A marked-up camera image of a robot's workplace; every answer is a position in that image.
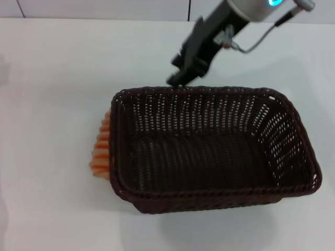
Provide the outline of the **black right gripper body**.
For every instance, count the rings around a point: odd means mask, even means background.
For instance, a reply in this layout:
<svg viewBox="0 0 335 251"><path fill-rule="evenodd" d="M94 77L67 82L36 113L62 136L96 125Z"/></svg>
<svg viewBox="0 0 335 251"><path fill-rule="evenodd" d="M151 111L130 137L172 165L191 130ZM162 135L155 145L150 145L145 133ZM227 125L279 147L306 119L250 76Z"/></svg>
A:
<svg viewBox="0 0 335 251"><path fill-rule="evenodd" d="M199 18L195 22L192 33L182 44L180 53L172 59L172 64L179 69L191 70L194 59L202 59L211 64L221 49L221 45L214 38L228 26L233 28L233 34L236 35L248 23L227 1L222 1L206 19Z"/></svg>

